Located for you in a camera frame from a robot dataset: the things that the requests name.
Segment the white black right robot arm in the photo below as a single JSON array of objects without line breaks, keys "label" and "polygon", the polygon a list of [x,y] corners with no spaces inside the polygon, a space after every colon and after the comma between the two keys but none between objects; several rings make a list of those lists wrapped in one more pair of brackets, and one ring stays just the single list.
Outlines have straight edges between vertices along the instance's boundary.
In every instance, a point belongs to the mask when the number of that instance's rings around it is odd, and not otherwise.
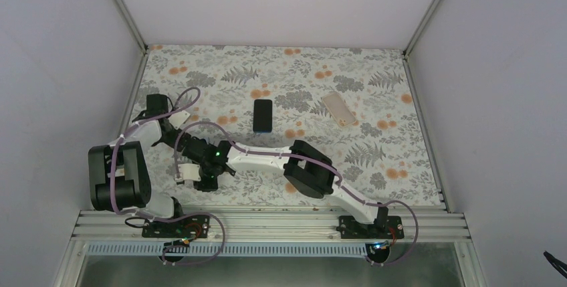
[{"label": "white black right robot arm", "polygon": [[232,140],[214,145],[189,135],[181,135],[174,145],[174,158],[183,156],[188,163],[175,163],[175,181],[193,182],[198,191],[218,188],[218,177],[244,171],[283,175],[302,195],[328,198],[362,224],[363,232],[378,238],[388,229],[388,209],[351,187],[332,161],[308,143],[297,140],[290,147],[251,147]]}]

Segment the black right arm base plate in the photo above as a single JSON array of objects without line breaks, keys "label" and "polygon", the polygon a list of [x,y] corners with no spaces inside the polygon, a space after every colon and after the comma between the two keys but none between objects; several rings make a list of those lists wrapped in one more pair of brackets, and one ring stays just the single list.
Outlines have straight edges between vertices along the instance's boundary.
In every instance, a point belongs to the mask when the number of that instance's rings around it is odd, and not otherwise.
[{"label": "black right arm base plate", "polygon": [[405,233],[399,216],[388,216],[385,225],[363,224],[353,216],[343,215],[338,218],[335,230],[344,240],[386,240],[404,239]]}]

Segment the beige phone case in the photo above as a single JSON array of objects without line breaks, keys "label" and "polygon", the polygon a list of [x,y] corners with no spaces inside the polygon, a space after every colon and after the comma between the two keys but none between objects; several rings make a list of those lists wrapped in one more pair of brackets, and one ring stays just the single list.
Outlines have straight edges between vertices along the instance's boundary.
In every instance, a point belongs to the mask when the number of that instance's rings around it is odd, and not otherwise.
[{"label": "beige phone case", "polygon": [[339,93],[331,92],[323,96],[322,103],[339,127],[344,128],[357,121],[355,115],[346,105],[346,102]]}]

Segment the black phone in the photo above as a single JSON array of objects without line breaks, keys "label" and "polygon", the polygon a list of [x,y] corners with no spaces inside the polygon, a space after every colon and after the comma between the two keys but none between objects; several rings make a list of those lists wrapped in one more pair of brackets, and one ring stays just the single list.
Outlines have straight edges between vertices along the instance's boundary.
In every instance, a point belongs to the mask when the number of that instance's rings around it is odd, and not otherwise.
[{"label": "black phone", "polygon": [[271,133],[273,130],[273,102],[269,99],[256,99],[253,103],[254,133]]}]

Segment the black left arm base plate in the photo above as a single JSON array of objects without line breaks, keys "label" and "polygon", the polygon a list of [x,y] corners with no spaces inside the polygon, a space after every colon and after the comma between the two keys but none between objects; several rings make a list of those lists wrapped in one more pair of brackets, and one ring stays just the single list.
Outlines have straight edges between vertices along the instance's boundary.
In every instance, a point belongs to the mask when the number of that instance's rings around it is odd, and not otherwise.
[{"label": "black left arm base plate", "polygon": [[171,223],[147,221],[142,228],[141,236],[144,238],[171,238],[178,240],[207,238],[209,225],[210,217],[202,214]]}]

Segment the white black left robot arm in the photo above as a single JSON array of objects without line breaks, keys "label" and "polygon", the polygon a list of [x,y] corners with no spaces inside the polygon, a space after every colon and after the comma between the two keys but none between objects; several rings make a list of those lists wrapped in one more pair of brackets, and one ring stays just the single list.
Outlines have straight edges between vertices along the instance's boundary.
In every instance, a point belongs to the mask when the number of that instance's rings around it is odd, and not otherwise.
[{"label": "white black left robot arm", "polygon": [[174,197],[152,189],[144,153],[162,140],[170,115],[168,96],[151,94],[146,109],[116,140],[88,151],[90,199],[97,211],[132,214],[160,219],[168,236],[181,235],[186,228],[181,204]]}]

